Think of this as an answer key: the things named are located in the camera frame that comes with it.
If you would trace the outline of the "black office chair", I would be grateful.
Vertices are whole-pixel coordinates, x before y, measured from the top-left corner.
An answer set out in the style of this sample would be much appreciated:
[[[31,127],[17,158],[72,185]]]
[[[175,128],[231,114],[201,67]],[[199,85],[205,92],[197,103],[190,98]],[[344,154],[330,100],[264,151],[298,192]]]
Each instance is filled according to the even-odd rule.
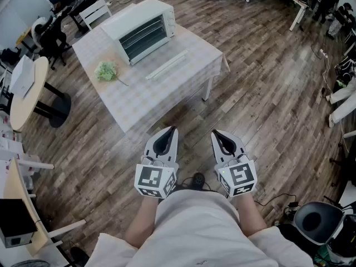
[[[72,48],[67,43],[66,34],[61,30],[61,22],[63,18],[58,16],[56,20],[53,19],[52,24],[44,31],[41,38],[39,39],[39,44],[41,49],[39,55],[46,57],[48,60],[53,58],[50,68],[55,70],[55,62],[60,59],[63,65],[66,62],[63,59],[63,53]]]

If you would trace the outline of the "white slatted chair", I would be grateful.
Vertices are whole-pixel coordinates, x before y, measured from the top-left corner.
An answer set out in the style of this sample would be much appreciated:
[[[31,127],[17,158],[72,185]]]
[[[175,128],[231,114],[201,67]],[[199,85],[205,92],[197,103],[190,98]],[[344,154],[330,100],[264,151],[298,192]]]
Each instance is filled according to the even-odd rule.
[[[94,4],[80,12],[80,17],[82,18],[82,20],[90,31],[92,30],[91,24],[94,23],[96,20],[100,19],[102,16],[112,16],[112,13],[109,10],[109,7],[105,0],[98,0]]]

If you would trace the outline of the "black computer case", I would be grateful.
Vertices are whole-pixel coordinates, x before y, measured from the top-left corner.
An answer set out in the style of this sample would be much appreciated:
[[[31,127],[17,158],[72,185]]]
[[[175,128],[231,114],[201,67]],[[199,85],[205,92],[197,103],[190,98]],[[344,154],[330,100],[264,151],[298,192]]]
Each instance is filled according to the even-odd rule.
[[[21,199],[0,199],[0,239],[5,248],[32,242],[36,225]]]

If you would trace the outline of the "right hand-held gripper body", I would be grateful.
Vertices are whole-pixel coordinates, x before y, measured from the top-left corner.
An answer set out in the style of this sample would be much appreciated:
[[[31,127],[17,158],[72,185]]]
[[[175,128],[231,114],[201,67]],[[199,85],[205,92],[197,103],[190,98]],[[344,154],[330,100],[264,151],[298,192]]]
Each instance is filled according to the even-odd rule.
[[[252,192],[256,187],[258,177],[254,161],[246,154],[216,164],[214,169],[218,182],[226,192],[226,198]]]

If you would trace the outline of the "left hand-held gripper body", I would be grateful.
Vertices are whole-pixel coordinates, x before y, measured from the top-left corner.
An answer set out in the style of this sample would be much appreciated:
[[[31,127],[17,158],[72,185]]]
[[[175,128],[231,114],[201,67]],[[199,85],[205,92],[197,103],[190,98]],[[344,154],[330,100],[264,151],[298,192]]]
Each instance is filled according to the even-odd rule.
[[[136,165],[134,187],[143,196],[165,199],[177,182],[177,150],[164,155],[145,150]]]

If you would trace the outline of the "green artificial flower bunch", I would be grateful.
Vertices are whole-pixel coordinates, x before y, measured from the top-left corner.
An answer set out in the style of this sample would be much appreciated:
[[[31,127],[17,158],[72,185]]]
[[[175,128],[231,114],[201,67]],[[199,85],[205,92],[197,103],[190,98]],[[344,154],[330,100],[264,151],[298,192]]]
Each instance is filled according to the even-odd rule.
[[[95,79],[99,81],[114,81],[118,80],[125,86],[128,86],[122,79],[119,78],[117,66],[114,62],[100,62],[94,70]]]

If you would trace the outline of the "person's left forearm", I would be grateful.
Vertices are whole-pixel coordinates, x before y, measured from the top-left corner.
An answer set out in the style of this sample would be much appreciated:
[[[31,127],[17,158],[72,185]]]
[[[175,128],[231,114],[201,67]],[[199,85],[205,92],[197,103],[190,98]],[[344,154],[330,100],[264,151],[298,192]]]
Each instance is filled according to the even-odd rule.
[[[140,248],[152,235],[159,199],[144,197],[141,205],[125,232],[124,240],[135,248]]]

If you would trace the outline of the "person's white shirt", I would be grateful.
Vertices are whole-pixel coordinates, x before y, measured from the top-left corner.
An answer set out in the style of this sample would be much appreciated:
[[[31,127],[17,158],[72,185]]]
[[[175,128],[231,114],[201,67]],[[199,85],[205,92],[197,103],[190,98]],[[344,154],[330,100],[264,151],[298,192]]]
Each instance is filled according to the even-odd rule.
[[[275,226],[246,237],[236,200],[180,190],[159,201],[142,247],[102,233],[85,267],[313,267],[313,261]]]

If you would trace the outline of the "white toaster oven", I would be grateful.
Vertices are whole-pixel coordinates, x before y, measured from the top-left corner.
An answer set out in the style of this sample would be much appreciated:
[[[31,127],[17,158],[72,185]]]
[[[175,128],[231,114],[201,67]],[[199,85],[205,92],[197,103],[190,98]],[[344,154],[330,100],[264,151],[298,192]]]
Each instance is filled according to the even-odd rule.
[[[173,6],[159,0],[144,0],[116,13],[101,25],[118,55],[128,65],[168,43],[175,35]]]

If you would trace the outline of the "grey white office chair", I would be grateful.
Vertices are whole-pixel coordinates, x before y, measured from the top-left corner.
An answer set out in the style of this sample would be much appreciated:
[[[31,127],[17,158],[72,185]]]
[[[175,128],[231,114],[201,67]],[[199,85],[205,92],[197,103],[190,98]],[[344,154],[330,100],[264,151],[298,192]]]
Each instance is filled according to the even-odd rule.
[[[39,39],[41,38],[44,31],[52,24],[52,22],[52,16],[50,16],[49,19],[46,19],[45,17],[40,17],[35,20],[34,24],[31,27],[31,35],[36,45],[39,46]]]

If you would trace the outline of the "grey round chair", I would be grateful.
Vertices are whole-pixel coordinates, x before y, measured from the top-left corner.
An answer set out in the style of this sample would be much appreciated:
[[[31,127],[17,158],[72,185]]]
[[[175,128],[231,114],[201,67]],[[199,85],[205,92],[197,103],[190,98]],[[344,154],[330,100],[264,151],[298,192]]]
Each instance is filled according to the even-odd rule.
[[[315,245],[326,244],[344,219],[343,211],[329,203],[311,201],[295,213],[293,225]]]

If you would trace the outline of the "checked tablecloth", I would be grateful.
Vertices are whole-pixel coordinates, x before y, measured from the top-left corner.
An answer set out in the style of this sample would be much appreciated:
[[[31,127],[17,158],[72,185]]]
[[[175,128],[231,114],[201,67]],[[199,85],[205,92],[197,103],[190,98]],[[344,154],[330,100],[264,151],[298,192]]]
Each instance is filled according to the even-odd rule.
[[[157,81],[144,80],[133,66],[125,64],[118,56],[114,43],[99,27],[73,45],[101,100],[127,135],[144,134],[180,101],[191,97],[205,83],[229,70],[220,50],[186,28],[177,25],[174,37],[190,50],[187,62]],[[107,82],[95,79],[97,65],[110,61],[116,64],[119,78],[128,86],[118,80]]]

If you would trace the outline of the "black bag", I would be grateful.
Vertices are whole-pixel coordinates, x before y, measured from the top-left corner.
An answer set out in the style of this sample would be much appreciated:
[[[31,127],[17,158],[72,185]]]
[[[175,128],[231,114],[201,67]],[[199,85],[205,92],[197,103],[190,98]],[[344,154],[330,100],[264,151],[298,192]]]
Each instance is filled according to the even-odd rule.
[[[9,48],[0,51],[0,60],[8,65],[14,66],[20,60],[21,49],[16,47],[16,52]]]

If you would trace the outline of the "round wooden table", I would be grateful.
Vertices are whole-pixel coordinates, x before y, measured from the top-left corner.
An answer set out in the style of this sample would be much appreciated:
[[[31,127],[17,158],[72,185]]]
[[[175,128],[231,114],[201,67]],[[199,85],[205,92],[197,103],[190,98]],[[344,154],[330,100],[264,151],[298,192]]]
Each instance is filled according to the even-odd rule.
[[[49,120],[53,128],[61,127],[67,120],[71,110],[71,98],[69,94],[59,91],[47,82],[50,64],[46,57],[40,57],[34,61],[34,83],[24,98],[15,96],[10,106],[10,123],[15,131],[20,131],[31,114],[36,113]],[[39,100],[43,89],[52,92],[56,98],[51,105]]]

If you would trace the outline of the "white oven door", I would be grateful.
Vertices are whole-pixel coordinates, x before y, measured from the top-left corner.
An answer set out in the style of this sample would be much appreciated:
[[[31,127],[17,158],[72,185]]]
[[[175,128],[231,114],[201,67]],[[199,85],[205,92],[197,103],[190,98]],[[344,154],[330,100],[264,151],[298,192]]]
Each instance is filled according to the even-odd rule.
[[[187,46],[174,37],[136,63],[133,68],[144,80],[157,81],[185,64],[189,53]]]

